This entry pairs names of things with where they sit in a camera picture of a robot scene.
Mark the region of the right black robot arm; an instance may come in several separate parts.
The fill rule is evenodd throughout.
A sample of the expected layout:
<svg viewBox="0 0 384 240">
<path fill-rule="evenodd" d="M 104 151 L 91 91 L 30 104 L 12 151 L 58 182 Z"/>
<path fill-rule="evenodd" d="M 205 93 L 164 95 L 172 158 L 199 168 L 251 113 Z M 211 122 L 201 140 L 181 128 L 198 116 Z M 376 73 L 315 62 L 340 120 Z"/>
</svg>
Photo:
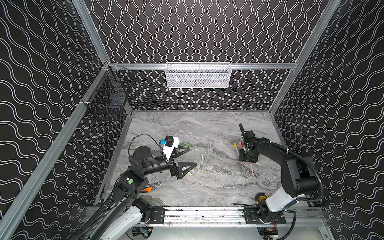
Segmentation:
<svg viewBox="0 0 384 240">
<path fill-rule="evenodd" d="M 257 138 L 239 124 L 244 147 L 239 160 L 257 163 L 266 156 L 281 167 L 281 187 L 265 200 L 257 200 L 258 217 L 262 223 L 278 222 L 282 213 L 297 202 L 318 202 L 324 195 L 324 185 L 311 157 L 298 154 L 267 138 Z"/>
</svg>

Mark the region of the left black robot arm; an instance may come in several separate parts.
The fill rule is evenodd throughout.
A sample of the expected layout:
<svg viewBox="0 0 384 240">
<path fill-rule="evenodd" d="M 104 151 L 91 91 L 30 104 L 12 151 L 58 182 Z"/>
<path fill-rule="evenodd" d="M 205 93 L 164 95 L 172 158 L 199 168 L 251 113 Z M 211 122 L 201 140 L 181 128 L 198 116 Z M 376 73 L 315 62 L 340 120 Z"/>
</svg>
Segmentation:
<svg viewBox="0 0 384 240">
<path fill-rule="evenodd" d="M 197 163 L 175 163 L 174 159 L 184 155 L 191 149 L 178 146 L 171 150 L 171 156 L 166 161 L 165 154 L 153 157 L 147 146 L 140 146 L 129 156 L 131 165 L 116 180 L 110 196 L 104 201 L 94 215 L 70 237 L 71 240 L 100 240 L 105 231 L 112 225 L 116 217 L 129 208 L 138 195 L 149 185 L 147 175 L 169 170 L 171 176 L 182 179 Z"/>
</svg>

